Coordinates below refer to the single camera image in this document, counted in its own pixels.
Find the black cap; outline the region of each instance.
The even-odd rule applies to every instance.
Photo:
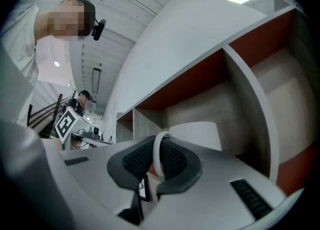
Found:
[[[87,91],[87,90],[83,90],[83,91],[81,91],[80,93],[79,93],[79,95],[80,94],[83,94],[83,95],[85,95],[87,98],[88,98],[88,100],[92,100],[92,97],[90,96],[90,93]]]
[[[84,30],[79,30],[78,36],[88,36],[96,24],[96,7],[88,0],[76,0],[84,5]]]

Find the white shirt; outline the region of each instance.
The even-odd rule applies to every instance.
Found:
[[[36,85],[39,69],[36,63],[34,25],[39,8],[34,1],[18,2],[10,12],[0,31],[0,42],[11,61],[25,77]],[[33,92],[20,110],[18,122],[27,125],[29,105]]]

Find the man in black cap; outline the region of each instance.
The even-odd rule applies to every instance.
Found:
[[[34,0],[20,0],[0,30],[0,50],[4,50],[26,82],[35,86],[39,75],[37,41],[47,36],[78,41],[91,33],[95,21],[96,9],[88,0],[63,0],[53,9],[44,11],[39,11]],[[27,125],[32,96],[31,91],[22,108],[14,108],[20,112],[18,122],[24,125]]]
[[[90,93],[87,90],[83,90],[79,93],[77,98],[72,98],[68,101],[68,103],[65,105],[65,109],[61,112],[61,115],[65,113],[65,111],[70,108],[73,111],[75,111],[79,116],[83,117],[86,109],[86,103],[91,100]],[[55,129],[55,126],[53,126],[53,130],[50,135],[51,139],[59,138],[58,133]]]

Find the person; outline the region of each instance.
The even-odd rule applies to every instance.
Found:
[[[65,110],[64,112],[62,112],[62,114],[64,114],[65,111],[68,108],[70,108],[71,110],[75,111],[79,116],[83,117],[86,110],[86,103],[89,100],[91,100],[90,93],[87,90],[81,91],[77,98],[72,98],[67,102],[65,106]],[[59,138],[59,135],[55,129],[55,126],[53,126],[50,139],[58,139],[58,138]]]
[[[53,9],[41,12],[34,0],[20,0],[0,30],[0,49],[34,87],[39,75],[35,59],[37,41],[47,36],[65,40],[84,38],[93,30],[95,21],[95,6],[87,0],[63,0]],[[15,108],[20,110],[17,121],[25,126],[31,90],[22,108]]]

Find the white cloth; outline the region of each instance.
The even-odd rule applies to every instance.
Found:
[[[5,52],[16,65],[26,82],[36,85],[39,68],[36,63],[34,25],[39,8],[34,1],[18,2],[7,17],[0,31],[0,42]],[[33,92],[20,110],[18,122],[27,125],[29,105]]]

